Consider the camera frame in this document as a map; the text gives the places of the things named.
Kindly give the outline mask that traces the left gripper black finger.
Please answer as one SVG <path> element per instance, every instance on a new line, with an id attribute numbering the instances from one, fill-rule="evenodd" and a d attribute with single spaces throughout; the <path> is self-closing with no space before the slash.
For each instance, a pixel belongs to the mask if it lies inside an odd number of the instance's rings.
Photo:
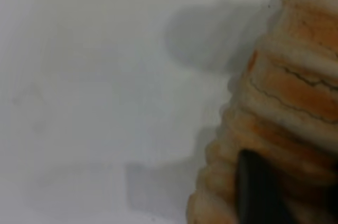
<path id="1" fill-rule="evenodd" d="M 293 223 L 270 164 L 254 151 L 238 155 L 236 208 L 239 223 Z"/>

